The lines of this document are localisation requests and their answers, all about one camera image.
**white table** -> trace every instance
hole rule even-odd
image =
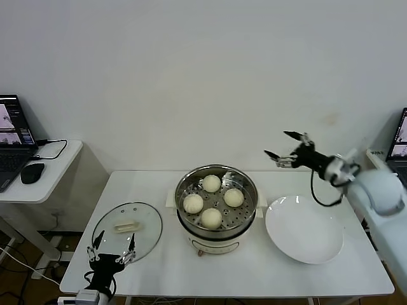
[[[63,142],[47,144],[39,148],[38,155],[42,157],[56,156],[63,145]],[[29,164],[45,164],[41,178],[33,184],[23,184],[20,175],[18,175],[7,190],[0,194],[0,217],[44,253],[37,268],[46,267],[49,261],[57,261],[60,256],[61,260],[69,261],[72,253],[61,254],[56,249],[61,236],[54,236],[51,242],[47,241],[37,232],[30,219],[20,213],[15,203],[38,204],[47,200],[81,148],[82,142],[80,140],[68,140],[66,148],[57,159],[31,161]],[[33,274],[32,277],[40,278],[37,274]]]
[[[254,221],[235,251],[198,257],[186,242],[177,217],[165,208],[168,190],[175,188],[184,174],[113,172],[65,273],[61,291],[76,293],[87,286],[83,279],[90,270],[86,247],[99,219],[122,203],[143,201],[161,213],[163,233],[150,254],[115,275],[116,295],[285,298],[393,293],[390,278],[346,200],[332,208],[344,227],[344,246],[327,264],[303,264],[283,254],[267,235],[264,219]],[[288,194],[310,197],[310,172],[247,174],[268,202]],[[332,202],[337,198],[337,191],[325,183],[315,181],[315,185],[320,199]]]

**glass lid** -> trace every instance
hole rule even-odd
[[[102,217],[93,231],[92,246],[98,253],[120,256],[135,251],[135,262],[154,249],[162,227],[161,216],[151,205],[125,203]]]

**steamed bun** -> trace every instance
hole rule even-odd
[[[225,192],[223,199],[229,207],[237,208],[242,205],[244,196],[239,189],[229,189]]]
[[[204,200],[198,194],[190,194],[184,199],[185,212],[190,214],[199,213],[204,207]]]
[[[208,208],[203,211],[201,222],[207,229],[215,230],[222,224],[222,214],[215,208]]]
[[[209,193],[215,193],[221,187],[221,179],[215,175],[208,175],[203,178],[202,187]]]

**laptop keyboard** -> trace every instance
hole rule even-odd
[[[0,172],[14,172],[27,159],[26,154],[0,154]]]

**floor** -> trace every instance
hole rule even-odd
[[[64,237],[60,243],[60,248],[65,251],[73,251],[79,242],[80,237]],[[0,244],[7,244],[7,236],[2,235],[0,232]],[[35,266],[36,262],[41,257],[41,252],[29,241],[22,244],[15,244],[15,248],[21,252],[27,259],[30,266]],[[24,260],[24,258],[14,250],[10,250],[17,259]],[[15,271],[23,271],[16,273],[5,270],[12,269]],[[17,305],[18,296],[21,293],[22,286],[25,281],[26,268],[19,265],[15,261],[6,258],[0,265],[0,305]],[[66,270],[65,266],[60,266],[54,269],[54,276],[60,278],[64,275]],[[47,269],[46,276],[52,277],[51,269]],[[42,305],[62,296],[56,284],[45,279],[32,280],[28,279],[26,288],[24,290],[24,305]],[[324,305],[329,299],[320,299],[320,304]],[[124,297],[116,297],[117,305],[124,305]],[[154,298],[133,298],[133,305],[307,305],[306,299],[154,299]],[[400,290],[392,295],[380,297],[365,297],[361,299],[361,305],[407,305],[407,298],[405,298]],[[359,301],[353,302],[352,305],[359,305]]]

